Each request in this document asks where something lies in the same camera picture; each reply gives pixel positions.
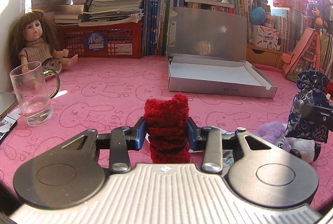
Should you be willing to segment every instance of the wall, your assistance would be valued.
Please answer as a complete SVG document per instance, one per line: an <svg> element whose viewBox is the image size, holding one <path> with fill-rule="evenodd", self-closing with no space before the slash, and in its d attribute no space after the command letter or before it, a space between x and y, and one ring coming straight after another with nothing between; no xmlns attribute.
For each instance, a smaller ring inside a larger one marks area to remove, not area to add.
<svg viewBox="0 0 333 224"><path fill-rule="evenodd" d="M9 79L9 28L12 20L18 16L22 10L23 0L0 0L0 92L11 88Z"/></svg>

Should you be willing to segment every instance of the gripper base plate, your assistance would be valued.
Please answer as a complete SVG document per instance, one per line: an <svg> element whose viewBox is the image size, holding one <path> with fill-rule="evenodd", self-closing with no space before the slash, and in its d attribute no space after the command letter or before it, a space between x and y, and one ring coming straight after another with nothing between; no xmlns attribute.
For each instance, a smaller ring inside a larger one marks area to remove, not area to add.
<svg viewBox="0 0 333 224"><path fill-rule="evenodd" d="M194 164L137 164L108 178L90 200L64 210L21 206L18 224L314 224L321 215L302 205L273 210L252 205L219 175Z"/></svg>

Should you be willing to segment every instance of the drawstring bag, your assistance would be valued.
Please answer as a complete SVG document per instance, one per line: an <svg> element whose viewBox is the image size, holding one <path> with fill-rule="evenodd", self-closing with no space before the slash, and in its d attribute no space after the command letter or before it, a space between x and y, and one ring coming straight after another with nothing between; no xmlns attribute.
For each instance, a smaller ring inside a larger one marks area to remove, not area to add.
<svg viewBox="0 0 333 224"><path fill-rule="evenodd" d="M300 108L305 104L329 108L329 101L324 94L328 82L328 78L319 71L303 71L297 75L296 85L300 91L295 95L290 110L286 137L327 143L327 126L302 119Z"/></svg>

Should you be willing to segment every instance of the sunlight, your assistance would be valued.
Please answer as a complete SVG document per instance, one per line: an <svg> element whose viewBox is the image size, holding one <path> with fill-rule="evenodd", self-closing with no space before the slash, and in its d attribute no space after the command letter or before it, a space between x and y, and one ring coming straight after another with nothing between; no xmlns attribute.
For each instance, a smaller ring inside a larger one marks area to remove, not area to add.
<svg viewBox="0 0 333 224"><path fill-rule="evenodd" d="M65 95L66 93L68 93L68 91L66 91L66 90L59 91L59 92L56 94L56 96L53 97L53 99L54 99L54 98L57 98L57 97L59 97L59 96L63 96L63 95Z"/></svg>

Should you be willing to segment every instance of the red basket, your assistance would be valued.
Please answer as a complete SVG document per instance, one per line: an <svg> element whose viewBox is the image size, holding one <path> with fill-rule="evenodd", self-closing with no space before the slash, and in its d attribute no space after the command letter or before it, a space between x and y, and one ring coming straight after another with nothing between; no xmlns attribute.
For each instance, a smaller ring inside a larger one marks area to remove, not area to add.
<svg viewBox="0 0 333 224"><path fill-rule="evenodd" d="M69 57L140 59L141 27L142 22L59 27L60 48L68 49Z"/></svg>
<svg viewBox="0 0 333 224"><path fill-rule="evenodd" d="M302 14L306 13L307 0L273 0L274 7L293 8Z"/></svg>

